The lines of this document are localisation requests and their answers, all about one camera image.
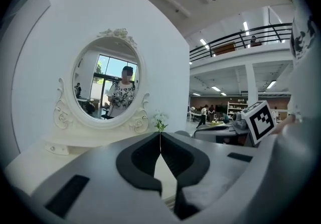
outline white shelving unit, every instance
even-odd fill
[[[231,119],[233,117],[233,114],[244,110],[247,108],[248,104],[247,103],[232,103],[232,102],[227,102],[227,115]]]

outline black metal railing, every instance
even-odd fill
[[[286,42],[291,37],[291,31],[292,23],[268,25],[240,31],[190,51],[190,62],[244,48]],[[252,36],[256,36],[255,42],[251,41],[253,40]]]

